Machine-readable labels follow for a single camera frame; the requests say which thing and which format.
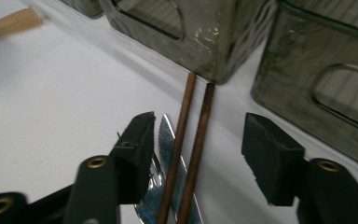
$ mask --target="white table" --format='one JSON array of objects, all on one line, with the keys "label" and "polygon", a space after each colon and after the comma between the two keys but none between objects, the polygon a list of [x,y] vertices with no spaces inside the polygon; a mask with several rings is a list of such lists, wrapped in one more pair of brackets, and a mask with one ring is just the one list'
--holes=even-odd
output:
[{"label": "white table", "polygon": [[[38,1],[43,26],[0,37],[0,192],[34,202],[74,182],[78,165],[107,154],[132,117],[155,111],[178,120],[189,71],[120,34],[105,17],[89,20],[56,1]],[[0,0],[0,18],[28,7]],[[257,105],[250,96],[260,47],[217,86],[196,194],[205,223],[296,223],[296,207],[272,207],[241,155],[246,112],[266,116],[307,149],[337,161],[358,180],[358,165]],[[183,156],[188,164],[206,81],[198,79]],[[121,206],[122,223],[137,223]]]}]

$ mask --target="chopstick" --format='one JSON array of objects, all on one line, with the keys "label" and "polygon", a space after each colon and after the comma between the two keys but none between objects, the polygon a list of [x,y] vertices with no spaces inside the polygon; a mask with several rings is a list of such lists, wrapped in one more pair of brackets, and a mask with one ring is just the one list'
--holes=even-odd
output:
[{"label": "chopstick", "polygon": [[185,188],[182,194],[182,201],[179,207],[178,224],[186,224],[188,216],[190,214],[191,203],[193,200],[194,188],[197,182],[197,175],[200,167],[200,159],[203,150],[203,144],[205,140],[205,134],[208,127],[208,120],[211,114],[212,102],[214,94],[214,84],[208,83],[204,99],[202,102],[202,109],[200,113],[199,124],[196,133],[196,139],[194,140],[193,151],[191,153],[190,165],[187,170],[187,177]]},{"label": "chopstick", "polygon": [[185,95],[183,97],[182,107],[179,115],[178,126],[176,130],[176,137],[173,142],[173,150],[171,157],[170,168],[167,173],[164,193],[162,196],[159,213],[158,224],[167,223],[168,213],[171,207],[173,189],[175,187],[176,177],[178,174],[178,167],[182,151],[183,139],[185,138],[185,130],[187,125],[187,118],[193,99],[193,92],[196,85],[197,75],[195,73],[188,74]]}]

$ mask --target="wooden handle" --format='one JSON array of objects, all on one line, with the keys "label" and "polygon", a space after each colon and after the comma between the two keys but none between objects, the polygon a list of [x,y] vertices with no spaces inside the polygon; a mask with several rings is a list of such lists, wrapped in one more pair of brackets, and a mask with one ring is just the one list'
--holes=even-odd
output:
[{"label": "wooden handle", "polygon": [[158,224],[167,223],[168,213],[172,201],[173,189],[175,187],[176,177],[178,174],[178,167],[180,155],[182,151],[183,139],[185,138],[185,130],[187,125],[188,113],[193,99],[193,92],[196,85],[197,75],[195,73],[188,74],[185,95],[183,97],[182,107],[180,110],[178,127],[176,130],[176,137],[173,141],[173,150],[171,155],[171,164],[167,173],[164,193],[162,195],[161,204],[158,213]]},{"label": "wooden handle", "polygon": [[0,19],[0,35],[24,31],[41,23],[42,20],[31,8],[22,9]]},{"label": "wooden handle", "polygon": [[182,201],[179,207],[178,224],[186,224],[190,214],[194,188],[196,187],[197,175],[200,167],[203,144],[205,141],[205,134],[208,127],[209,116],[211,114],[213,93],[214,84],[208,83],[202,102],[200,120],[197,128],[196,139],[194,140],[193,151],[191,153],[190,165],[187,170],[185,189],[183,190]]}]

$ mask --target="white surface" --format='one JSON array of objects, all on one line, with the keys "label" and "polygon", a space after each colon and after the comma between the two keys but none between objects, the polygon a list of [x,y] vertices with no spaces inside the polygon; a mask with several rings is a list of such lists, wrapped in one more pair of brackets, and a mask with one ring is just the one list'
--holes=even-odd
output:
[{"label": "white surface", "polygon": [[[53,1],[36,3],[43,26],[0,37],[0,192],[29,202],[73,183],[79,163],[107,154],[131,118],[155,111],[173,126],[188,71],[111,28]],[[0,1],[0,18],[27,7]],[[64,16],[57,12],[62,10]],[[273,119],[307,149],[307,159],[358,165],[257,105],[249,92],[262,48],[225,85],[216,87],[196,193],[205,223],[296,223],[294,207],[271,207],[241,155],[244,116]],[[183,155],[188,161],[206,82],[199,78]],[[124,224],[137,223],[122,206]]]}]

